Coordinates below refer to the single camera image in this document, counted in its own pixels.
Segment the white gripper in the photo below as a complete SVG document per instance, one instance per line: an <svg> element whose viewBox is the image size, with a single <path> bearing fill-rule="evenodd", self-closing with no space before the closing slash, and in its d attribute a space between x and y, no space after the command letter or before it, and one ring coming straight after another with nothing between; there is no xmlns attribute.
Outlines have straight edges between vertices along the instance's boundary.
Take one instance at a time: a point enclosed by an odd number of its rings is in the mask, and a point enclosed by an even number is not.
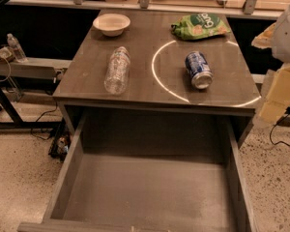
<svg viewBox="0 0 290 232"><path fill-rule="evenodd" d="M251 45L260 49L272 48L273 56L284 62L275 72L274 80L265 98L259 117L266 123L275 124L290 106L290 5Z"/></svg>

